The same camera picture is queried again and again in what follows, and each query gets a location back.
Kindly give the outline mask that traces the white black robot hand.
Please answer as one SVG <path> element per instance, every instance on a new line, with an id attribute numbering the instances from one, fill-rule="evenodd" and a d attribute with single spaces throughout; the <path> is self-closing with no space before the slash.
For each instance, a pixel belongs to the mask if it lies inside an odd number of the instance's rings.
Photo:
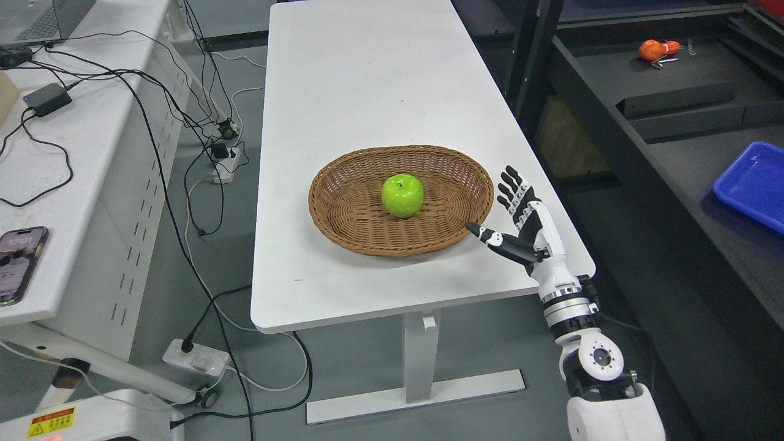
<path id="1" fill-rule="evenodd" d="M 538 282 L 543 303 L 580 293 L 582 285 L 567 267 L 567 252 L 546 204 L 515 168 L 507 165 L 501 179 L 497 201 L 511 215 L 518 234 L 497 232 L 475 222 L 465 227 L 491 251 L 523 265 Z"/>

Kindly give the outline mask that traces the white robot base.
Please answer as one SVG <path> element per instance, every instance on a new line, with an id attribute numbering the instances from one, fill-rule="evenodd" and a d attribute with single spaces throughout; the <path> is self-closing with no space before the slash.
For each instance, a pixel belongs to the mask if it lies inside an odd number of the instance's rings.
<path id="1" fill-rule="evenodd" d="M 184 440 L 179 410 L 134 389 L 112 391 L 6 421 L 3 440 Z"/>

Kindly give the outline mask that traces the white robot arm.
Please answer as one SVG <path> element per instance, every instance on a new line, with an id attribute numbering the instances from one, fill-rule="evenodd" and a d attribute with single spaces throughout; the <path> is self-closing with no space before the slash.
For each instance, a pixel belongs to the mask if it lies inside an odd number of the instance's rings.
<path id="1" fill-rule="evenodd" d="M 622 350 L 596 324 L 596 300 L 587 274 L 543 300 L 546 323 L 561 348 L 571 439 L 664 440 L 649 388 L 638 382 L 636 371 L 625 369 Z"/>

